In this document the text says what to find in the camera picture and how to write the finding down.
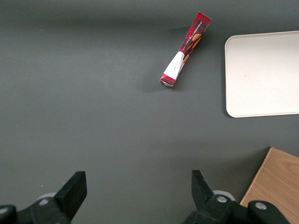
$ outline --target metal bolt head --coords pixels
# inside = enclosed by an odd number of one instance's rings
[[[3,209],[0,209],[0,215],[4,214],[5,212],[8,211],[8,208],[3,208]]]
[[[227,202],[227,198],[223,197],[223,196],[218,196],[217,197],[217,201],[220,202],[220,203],[225,203]]]
[[[41,200],[38,204],[40,205],[40,206],[43,206],[43,205],[45,205],[45,204],[47,204],[49,201],[47,200],[47,199],[43,199],[43,200]]]
[[[260,210],[266,210],[266,209],[267,209],[267,206],[266,206],[265,204],[261,203],[261,202],[257,202],[257,203],[255,204],[255,206],[256,206],[258,209],[260,209]]]

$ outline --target white label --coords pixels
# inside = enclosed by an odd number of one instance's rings
[[[184,53],[179,51],[167,66],[164,74],[176,80],[184,66],[184,56]]]

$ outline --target bolt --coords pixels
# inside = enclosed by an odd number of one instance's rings
[[[39,202],[39,205],[40,206],[43,206],[43,205],[45,205],[45,204],[47,204],[49,201],[47,200],[47,199],[43,199],[43,200],[41,200],[40,202]]]
[[[267,206],[266,206],[265,204],[261,203],[261,202],[257,202],[257,203],[255,204],[255,206],[256,206],[258,209],[260,209],[260,210],[266,210],[266,209],[267,209]]]
[[[217,197],[217,201],[220,202],[220,203],[225,203],[227,202],[227,198],[223,197],[223,196],[218,196]]]
[[[3,209],[0,209],[0,215],[4,214],[5,212],[8,211],[8,208],[3,208]]]

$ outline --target white tray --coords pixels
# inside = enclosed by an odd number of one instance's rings
[[[299,113],[299,31],[232,36],[225,63],[230,116]]]

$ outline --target wooden block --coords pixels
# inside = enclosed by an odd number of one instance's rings
[[[291,224],[298,224],[299,158],[270,148],[240,204],[247,207],[254,200],[272,203]]]

